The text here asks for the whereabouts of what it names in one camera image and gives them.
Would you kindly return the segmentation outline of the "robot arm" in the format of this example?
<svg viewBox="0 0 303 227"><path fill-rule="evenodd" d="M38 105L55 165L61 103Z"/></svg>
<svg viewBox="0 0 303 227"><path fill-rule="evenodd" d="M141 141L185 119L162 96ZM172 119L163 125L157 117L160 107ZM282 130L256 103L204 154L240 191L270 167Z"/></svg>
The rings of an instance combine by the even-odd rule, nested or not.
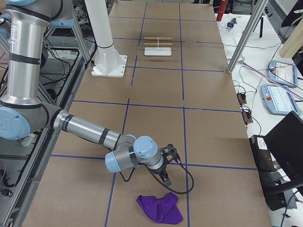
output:
<svg viewBox="0 0 303 227"><path fill-rule="evenodd" d="M168 148L158 148L151 137L120 134L38 99L45 29L73 26L72 1L8 0L6 10L11 32L7 92L0 99L0 136L18 140L40 129L59 129L108 148L108 171L145 166L162 186L170 186Z"/></svg>

